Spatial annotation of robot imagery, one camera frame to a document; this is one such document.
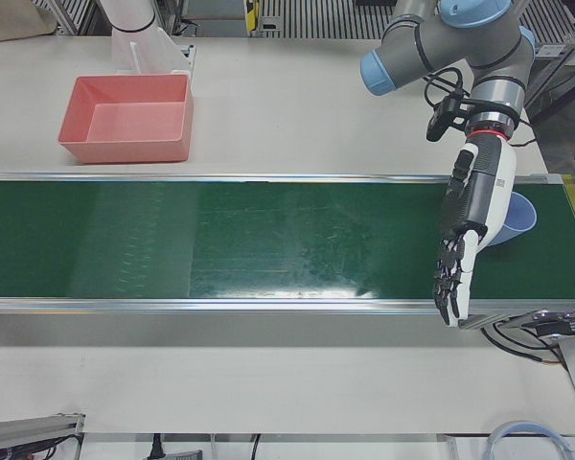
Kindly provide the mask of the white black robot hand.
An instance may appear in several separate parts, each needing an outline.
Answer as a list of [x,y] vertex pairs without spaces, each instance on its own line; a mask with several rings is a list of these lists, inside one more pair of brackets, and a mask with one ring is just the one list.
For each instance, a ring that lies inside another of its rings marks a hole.
[[469,134],[456,158],[441,205],[432,291],[449,327],[469,316],[475,260],[504,224],[516,168],[515,150],[490,129]]

